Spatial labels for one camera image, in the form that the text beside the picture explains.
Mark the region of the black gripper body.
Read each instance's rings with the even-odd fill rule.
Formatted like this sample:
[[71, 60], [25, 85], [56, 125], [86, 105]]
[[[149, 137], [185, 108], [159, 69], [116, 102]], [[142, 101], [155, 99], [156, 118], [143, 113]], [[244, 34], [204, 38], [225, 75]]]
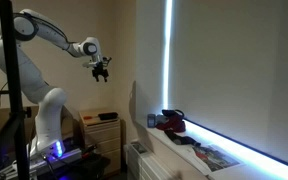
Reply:
[[103, 79], [104, 79], [104, 77], [109, 76], [108, 71], [104, 68], [102, 63], [99, 63], [96, 67], [93, 68], [92, 75], [94, 78], [96, 78], [96, 77], [99, 78], [100, 76], [102, 76]]

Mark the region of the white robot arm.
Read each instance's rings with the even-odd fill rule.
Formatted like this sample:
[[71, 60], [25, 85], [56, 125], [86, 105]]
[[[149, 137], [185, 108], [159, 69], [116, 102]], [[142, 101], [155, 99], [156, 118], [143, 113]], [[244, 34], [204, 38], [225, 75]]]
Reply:
[[39, 106], [35, 117], [36, 135], [29, 148], [29, 156], [32, 159], [42, 155], [61, 157], [65, 153], [61, 134], [61, 111], [66, 94], [62, 89], [52, 87], [44, 81], [41, 71], [21, 50], [21, 44], [38, 36], [75, 58], [89, 56], [91, 60], [84, 66], [92, 69], [94, 77], [108, 76], [106, 66], [110, 59], [102, 55], [100, 43], [96, 38], [88, 37], [82, 42], [70, 42], [54, 21], [38, 12], [24, 9], [13, 14], [12, 19], [21, 91], [30, 102]]

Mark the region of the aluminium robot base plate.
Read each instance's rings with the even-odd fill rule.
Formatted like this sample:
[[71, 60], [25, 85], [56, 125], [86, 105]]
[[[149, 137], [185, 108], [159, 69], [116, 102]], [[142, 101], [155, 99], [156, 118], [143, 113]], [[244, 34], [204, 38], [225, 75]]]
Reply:
[[[82, 151], [79, 148], [65, 152], [61, 156], [43, 154], [39, 158], [30, 161], [29, 180], [37, 180], [38, 176], [46, 174], [51, 170], [72, 166], [74, 162], [77, 162], [81, 158]], [[0, 170], [0, 180], [19, 180], [18, 173], [17, 161], [14, 160], [9, 166]]]

